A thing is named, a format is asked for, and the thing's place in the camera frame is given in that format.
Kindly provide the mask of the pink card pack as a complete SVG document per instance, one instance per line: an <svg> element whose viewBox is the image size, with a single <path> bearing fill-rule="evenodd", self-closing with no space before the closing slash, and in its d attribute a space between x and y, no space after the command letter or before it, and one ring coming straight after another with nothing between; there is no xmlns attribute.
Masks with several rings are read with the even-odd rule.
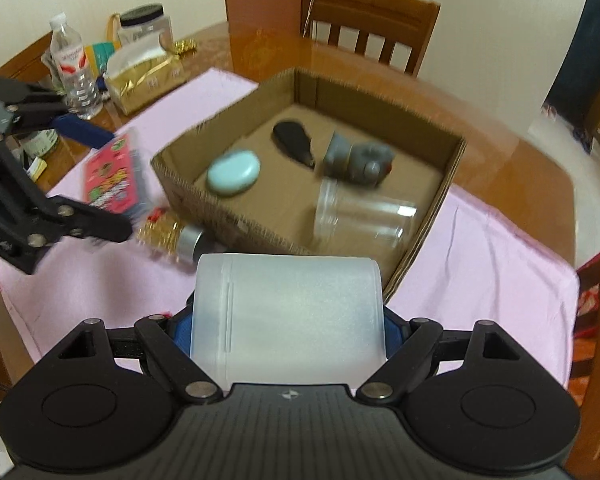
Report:
<svg viewBox="0 0 600 480"><path fill-rule="evenodd" d="M137 222L149 209L145 169L137 131L124 130L87 159L84 203Z"/></svg>

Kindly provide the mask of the white plastic jar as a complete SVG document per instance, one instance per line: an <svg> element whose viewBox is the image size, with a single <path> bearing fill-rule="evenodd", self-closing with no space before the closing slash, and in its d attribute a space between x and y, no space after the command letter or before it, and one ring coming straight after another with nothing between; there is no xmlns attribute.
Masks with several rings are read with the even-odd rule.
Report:
<svg viewBox="0 0 600 480"><path fill-rule="evenodd" d="M358 388L386 360L384 298L369 258L204 255L190 357L238 382Z"/></svg>

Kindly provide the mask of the glass bottle of yellow capsules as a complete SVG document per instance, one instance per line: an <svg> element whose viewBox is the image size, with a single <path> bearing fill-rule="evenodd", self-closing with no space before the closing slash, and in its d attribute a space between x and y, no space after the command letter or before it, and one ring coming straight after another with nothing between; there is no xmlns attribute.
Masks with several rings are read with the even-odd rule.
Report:
<svg viewBox="0 0 600 480"><path fill-rule="evenodd" d="M140 244L174 261L195 264L213 243L199 226L168 208L153 209L136 231Z"/></svg>

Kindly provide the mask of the clear plastic jar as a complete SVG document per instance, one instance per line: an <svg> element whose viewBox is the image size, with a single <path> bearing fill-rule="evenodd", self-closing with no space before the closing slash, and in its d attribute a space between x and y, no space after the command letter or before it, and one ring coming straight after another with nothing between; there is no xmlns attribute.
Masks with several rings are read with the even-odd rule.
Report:
<svg viewBox="0 0 600 480"><path fill-rule="evenodd" d="M344 252L397 250L414 231L418 207L374 188L323 179L315 204L313 241Z"/></svg>

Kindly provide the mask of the teal round case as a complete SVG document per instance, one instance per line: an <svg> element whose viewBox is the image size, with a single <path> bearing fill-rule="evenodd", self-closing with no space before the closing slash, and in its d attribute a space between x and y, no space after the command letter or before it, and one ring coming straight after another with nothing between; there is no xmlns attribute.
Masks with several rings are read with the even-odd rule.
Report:
<svg viewBox="0 0 600 480"><path fill-rule="evenodd" d="M207 172L207 188L217 196L240 194L256 183L260 170L260 159L255 152L228 152L210 165Z"/></svg>

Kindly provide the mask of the grey elephant toy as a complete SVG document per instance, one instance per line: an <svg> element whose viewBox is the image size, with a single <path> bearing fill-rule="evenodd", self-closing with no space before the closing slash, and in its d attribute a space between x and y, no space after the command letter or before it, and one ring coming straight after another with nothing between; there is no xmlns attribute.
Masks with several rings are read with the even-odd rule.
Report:
<svg viewBox="0 0 600 480"><path fill-rule="evenodd" d="M327 177L352 184L378 186L390 174L395 157L396 153L386 144L352 143L335 132L323 158L323 172Z"/></svg>

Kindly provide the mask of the black teardrop mirror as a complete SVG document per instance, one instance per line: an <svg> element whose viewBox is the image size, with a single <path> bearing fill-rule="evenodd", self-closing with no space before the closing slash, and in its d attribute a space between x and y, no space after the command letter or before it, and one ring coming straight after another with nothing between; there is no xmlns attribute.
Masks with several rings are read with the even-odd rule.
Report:
<svg viewBox="0 0 600 480"><path fill-rule="evenodd" d="M303 166L315 168L311 138L300 122L296 120L278 122L273 127L272 139L285 155Z"/></svg>

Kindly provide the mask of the clear water bottle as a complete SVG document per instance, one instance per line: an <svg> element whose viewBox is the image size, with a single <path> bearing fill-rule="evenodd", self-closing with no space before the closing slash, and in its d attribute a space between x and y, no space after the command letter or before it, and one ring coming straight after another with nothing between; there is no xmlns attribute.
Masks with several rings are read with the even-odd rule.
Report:
<svg viewBox="0 0 600 480"><path fill-rule="evenodd" d="M65 13L59 13L50 20L50 29L50 56L70 107L79 118L90 120L102 110L102 100L82 37L68 25Z"/></svg>

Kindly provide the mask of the dark-lidded small jar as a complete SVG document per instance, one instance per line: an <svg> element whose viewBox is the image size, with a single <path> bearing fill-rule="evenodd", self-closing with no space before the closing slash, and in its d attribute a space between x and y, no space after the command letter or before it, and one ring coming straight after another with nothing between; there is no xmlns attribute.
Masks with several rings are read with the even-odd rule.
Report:
<svg viewBox="0 0 600 480"><path fill-rule="evenodd" d="M59 136L55 129L21 133L16 136L16 139L30 159L45 158L59 142Z"/></svg>

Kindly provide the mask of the yellow sticky note pad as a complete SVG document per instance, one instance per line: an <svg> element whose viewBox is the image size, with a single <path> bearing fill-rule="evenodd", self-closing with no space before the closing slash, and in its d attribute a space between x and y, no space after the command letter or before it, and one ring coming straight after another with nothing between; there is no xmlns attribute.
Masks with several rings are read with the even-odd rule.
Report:
<svg viewBox="0 0 600 480"><path fill-rule="evenodd" d="M47 162L39 157L35 157L27 168L27 175L33 182L36 182L48 167Z"/></svg>

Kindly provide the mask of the gold tissue pack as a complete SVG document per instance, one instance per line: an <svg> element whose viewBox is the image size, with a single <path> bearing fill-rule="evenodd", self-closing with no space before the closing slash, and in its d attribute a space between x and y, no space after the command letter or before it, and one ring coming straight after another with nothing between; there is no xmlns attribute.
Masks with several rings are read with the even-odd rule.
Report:
<svg viewBox="0 0 600 480"><path fill-rule="evenodd" d="M125 115L157 101L188 79L180 56L158 32L126 44L110 56L104 81L110 100Z"/></svg>

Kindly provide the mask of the pink table cloth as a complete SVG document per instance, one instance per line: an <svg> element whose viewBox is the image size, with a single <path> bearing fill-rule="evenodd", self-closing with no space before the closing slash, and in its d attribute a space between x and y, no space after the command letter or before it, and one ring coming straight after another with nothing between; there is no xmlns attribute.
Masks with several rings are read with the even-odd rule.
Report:
<svg viewBox="0 0 600 480"><path fill-rule="evenodd" d="M134 242L95 246L68 237L33 274L0 258L0 293L24 348L38 360L86 318L126 327L185 306L195 274ZM451 330L498 322L558 382L572 362L579 280L573 268L497 209L453 186L390 307Z"/></svg>

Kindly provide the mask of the black-lidded clear jar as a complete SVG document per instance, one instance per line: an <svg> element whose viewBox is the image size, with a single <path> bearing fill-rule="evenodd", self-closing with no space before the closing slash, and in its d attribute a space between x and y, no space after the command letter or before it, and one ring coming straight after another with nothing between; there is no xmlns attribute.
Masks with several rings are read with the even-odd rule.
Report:
<svg viewBox="0 0 600 480"><path fill-rule="evenodd" d="M164 13L161 3L137 6L119 15L117 38L122 46L151 34L159 34L163 44L173 44L170 18Z"/></svg>

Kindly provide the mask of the brown cardboard box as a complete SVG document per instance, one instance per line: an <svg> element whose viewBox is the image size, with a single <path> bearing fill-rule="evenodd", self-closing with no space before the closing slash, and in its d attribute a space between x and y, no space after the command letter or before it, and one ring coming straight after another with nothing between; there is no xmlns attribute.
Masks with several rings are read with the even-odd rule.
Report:
<svg viewBox="0 0 600 480"><path fill-rule="evenodd" d="M354 234L320 242L313 236L324 177L284 154L272 138L275 124L300 122L311 151L323 159L332 135L378 141L396 157L378 193L416 208L413 229L398 244L359 240ZM200 125L183 132L151 161L169 204L230 249L279 255L359 256L380 267L391 298L414 263L448 194L466 142L397 102L352 84L294 68L285 70ZM258 156L257 181L233 197L208 190L212 162L231 151Z"/></svg>

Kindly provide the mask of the wooden chair far side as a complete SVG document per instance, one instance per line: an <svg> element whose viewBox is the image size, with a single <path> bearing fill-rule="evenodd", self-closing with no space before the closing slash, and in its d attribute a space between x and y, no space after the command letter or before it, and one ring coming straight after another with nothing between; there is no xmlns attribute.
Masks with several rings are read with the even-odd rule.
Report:
<svg viewBox="0 0 600 480"><path fill-rule="evenodd" d="M327 43L336 47L344 28L358 32L354 53L366 53L371 36L382 39L380 64L389 65L399 44L411 50L404 73L417 76L437 24L441 6L429 0L309 0L302 35L313 25L329 26Z"/></svg>

